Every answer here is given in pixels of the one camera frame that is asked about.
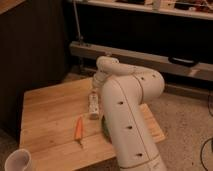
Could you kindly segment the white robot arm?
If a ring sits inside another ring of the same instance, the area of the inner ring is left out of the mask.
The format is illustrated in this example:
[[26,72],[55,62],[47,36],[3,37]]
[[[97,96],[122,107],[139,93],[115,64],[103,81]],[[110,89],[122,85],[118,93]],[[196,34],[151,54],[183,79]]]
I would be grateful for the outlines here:
[[159,97],[163,76],[147,67],[100,56],[93,86],[101,90],[101,105],[120,171],[167,171],[140,105]]

